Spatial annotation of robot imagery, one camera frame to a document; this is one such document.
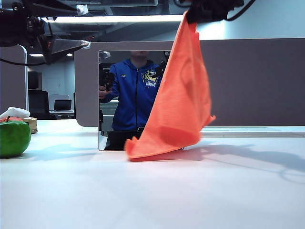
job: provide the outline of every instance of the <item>white cloth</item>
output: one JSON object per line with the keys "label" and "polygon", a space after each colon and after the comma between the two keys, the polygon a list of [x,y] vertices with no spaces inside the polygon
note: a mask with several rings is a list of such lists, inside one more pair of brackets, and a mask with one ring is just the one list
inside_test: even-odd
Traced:
{"label": "white cloth", "polygon": [[30,112],[17,107],[9,107],[8,110],[0,115],[0,118],[18,117],[18,118],[28,118]]}

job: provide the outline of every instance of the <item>blue jacket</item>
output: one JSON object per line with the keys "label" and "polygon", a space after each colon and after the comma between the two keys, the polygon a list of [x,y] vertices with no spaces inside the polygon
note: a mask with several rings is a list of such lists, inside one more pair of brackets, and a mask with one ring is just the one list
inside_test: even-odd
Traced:
{"label": "blue jacket", "polygon": [[160,76],[151,77],[156,75],[156,67],[148,61],[137,69],[129,59],[111,65],[110,72],[115,75],[112,92],[102,103],[119,97],[112,123],[114,130],[137,130],[146,125],[161,82]]}

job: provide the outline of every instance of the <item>white tissue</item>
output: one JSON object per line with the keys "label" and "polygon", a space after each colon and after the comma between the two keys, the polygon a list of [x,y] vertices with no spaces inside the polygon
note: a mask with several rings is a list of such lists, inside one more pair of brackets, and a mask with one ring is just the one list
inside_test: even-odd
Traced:
{"label": "white tissue", "polygon": [[8,110],[0,115],[0,118],[18,117],[18,118],[28,118],[30,112],[17,107],[9,107]]}
{"label": "white tissue", "polygon": [[77,15],[85,15],[89,13],[87,5],[76,5]]}

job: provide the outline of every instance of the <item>mirror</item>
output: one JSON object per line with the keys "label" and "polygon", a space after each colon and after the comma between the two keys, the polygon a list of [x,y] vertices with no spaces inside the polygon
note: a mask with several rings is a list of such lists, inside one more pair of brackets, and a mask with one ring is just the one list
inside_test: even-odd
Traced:
{"label": "mirror", "polygon": [[170,51],[99,51],[99,150],[123,150],[139,138]]}

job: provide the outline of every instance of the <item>desk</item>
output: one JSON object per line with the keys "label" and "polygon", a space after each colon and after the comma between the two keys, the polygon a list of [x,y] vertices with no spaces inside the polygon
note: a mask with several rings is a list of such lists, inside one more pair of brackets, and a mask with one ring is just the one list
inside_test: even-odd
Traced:
{"label": "desk", "polygon": [[1,160],[3,229],[303,229],[305,137],[211,137],[130,162],[96,127],[38,120]]}
{"label": "desk", "polygon": [[74,117],[74,110],[69,111],[50,111],[50,114],[56,116],[59,119],[72,118]]}

